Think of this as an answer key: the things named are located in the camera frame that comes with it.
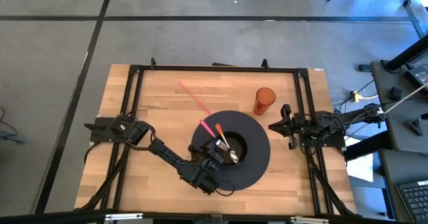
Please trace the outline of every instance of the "gray floor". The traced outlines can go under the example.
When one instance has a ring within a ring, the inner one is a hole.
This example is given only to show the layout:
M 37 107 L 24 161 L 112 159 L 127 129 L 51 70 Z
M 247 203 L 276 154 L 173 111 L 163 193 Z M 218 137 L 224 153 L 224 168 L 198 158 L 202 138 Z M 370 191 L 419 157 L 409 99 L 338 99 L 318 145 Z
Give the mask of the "gray floor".
M 102 1 L 0 0 L 0 15 L 97 15 Z M 402 17 L 406 12 L 399 0 L 111 0 L 107 15 Z M 4 120 L 26 139 L 0 142 L 0 215 L 30 212 L 94 24 L 0 21 L 0 106 L 7 111 Z M 83 123 L 97 115 L 111 64 L 148 64 L 154 57 L 158 64 L 259 66 L 267 58 L 273 67 L 324 68 L 330 96 L 337 100 L 372 79 L 356 65 L 393 58 L 417 40 L 410 23 L 104 22 L 47 211 L 74 206 L 89 138 Z M 371 85 L 362 95 L 375 93 Z M 378 131 L 371 126 L 360 134 Z

